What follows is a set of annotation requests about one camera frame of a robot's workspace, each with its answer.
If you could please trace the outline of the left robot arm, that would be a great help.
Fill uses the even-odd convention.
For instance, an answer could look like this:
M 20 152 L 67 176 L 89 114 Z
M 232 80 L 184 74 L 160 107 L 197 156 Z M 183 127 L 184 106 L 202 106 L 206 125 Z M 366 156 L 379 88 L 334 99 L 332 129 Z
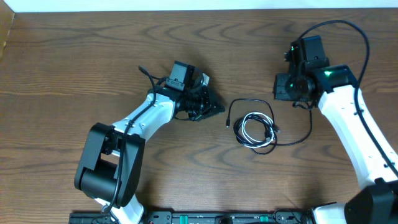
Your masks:
M 171 74 L 156 78 L 144 67 L 151 88 L 144 102 L 111 125 L 94 124 L 87 136 L 74 186 L 101 204 L 99 213 L 71 214 L 70 223 L 140 223 L 144 207 L 135 196 L 144 147 L 153 134 L 183 111 L 186 121 L 200 121 L 224 112 L 199 68 L 176 61 Z

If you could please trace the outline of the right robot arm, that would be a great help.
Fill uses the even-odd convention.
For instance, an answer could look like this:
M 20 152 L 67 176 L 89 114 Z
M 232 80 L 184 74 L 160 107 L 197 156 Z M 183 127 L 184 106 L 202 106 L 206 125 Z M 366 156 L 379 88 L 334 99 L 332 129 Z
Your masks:
M 397 223 L 397 153 L 371 116 L 347 65 L 331 66 L 322 39 L 296 40 L 284 54 L 287 73 L 275 78 L 274 98 L 316 107 L 342 142 L 361 189 L 346 203 L 313 207 L 312 223 Z

